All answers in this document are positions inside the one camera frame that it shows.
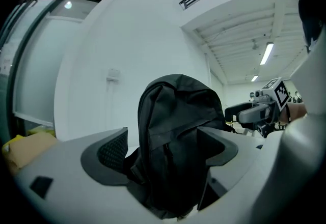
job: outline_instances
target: yellow object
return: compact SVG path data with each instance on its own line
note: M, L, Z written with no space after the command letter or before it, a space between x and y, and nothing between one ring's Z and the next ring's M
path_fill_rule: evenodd
M8 147L3 148L3 156L10 173L14 176L41 153L55 145L58 140L51 134L39 132L28 137L17 136Z
M25 137L21 136L21 135L17 135L15 138L11 139L9 142L6 142L4 145L2 145L2 149L1 149L2 155L9 153L9 151L10 151L9 144L16 142L23 138L25 138Z
M36 134L36 133L39 133L39 132L47 132L49 134L51 134L52 136L56 136L56 133L55 131L53 130L53 128L51 127L47 127L47 126L44 126L44 125L40 125L38 127L35 127L31 130L28 130L27 131L27 135L33 135L33 134Z

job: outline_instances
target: white wall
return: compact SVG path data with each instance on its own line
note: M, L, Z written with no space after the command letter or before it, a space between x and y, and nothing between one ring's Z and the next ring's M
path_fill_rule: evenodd
M222 104L223 112L224 112L225 103L224 103L223 85L213 73L211 73L210 78L211 78L211 88L219 96L221 104Z
M287 91L291 92L291 96L295 97L295 92L297 91L294 83L290 80L284 81Z
M55 94L58 139L128 127L138 144L137 110L146 86L183 73L209 85L205 55L178 26L179 0L103 0L67 48ZM108 69L121 71L108 86Z
M268 81L224 85L224 101L226 108L243 102L248 102L250 100L250 92L255 92L256 90L261 89L267 83ZM293 82L286 80L284 81L284 84L287 91L291 92L291 96L294 96L297 90Z

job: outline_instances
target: black backpack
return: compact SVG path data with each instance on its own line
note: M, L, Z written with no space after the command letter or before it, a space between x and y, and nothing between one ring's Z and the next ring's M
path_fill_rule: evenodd
M161 77L141 96L138 125L140 147L124 162L142 187L135 197L161 219L186 216L201 199L208 170L197 127L232 130L218 95L185 75Z

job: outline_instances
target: fluorescent light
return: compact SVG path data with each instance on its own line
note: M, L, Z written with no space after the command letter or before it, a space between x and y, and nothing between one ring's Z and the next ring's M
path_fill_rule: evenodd
M251 82L255 81L258 78L258 75L255 75Z
M260 63L261 65L265 65L266 64L267 59L268 59L268 57L269 57L269 55L270 55L271 50L273 49L273 47L274 47L274 43L268 43L268 45L266 47L266 51L265 51L264 57L263 57L263 59L262 59L262 61Z
M71 3L71 2L67 2L67 3L65 4L65 8L66 8L66 9L71 9L71 7L72 7L72 3Z

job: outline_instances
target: black square sticker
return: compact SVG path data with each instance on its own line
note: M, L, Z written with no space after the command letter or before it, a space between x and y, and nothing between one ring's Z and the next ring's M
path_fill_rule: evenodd
M279 101L280 107L281 109L283 108L283 106L286 104L286 101L289 99L289 94L286 91L285 85L283 83L283 81L281 81L281 83L278 85L278 87L274 90L276 97Z
M45 199L45 196L52 184L52 181L52 178L38 176L30 185L30 188L42 199Z
M269 89L269 88L271 88L271 87L275 84L275 82L276 82L277 80L278 80L278 79L272 79L271 81L268 82L267 85L265 85L265 86L263 87L263 89Z

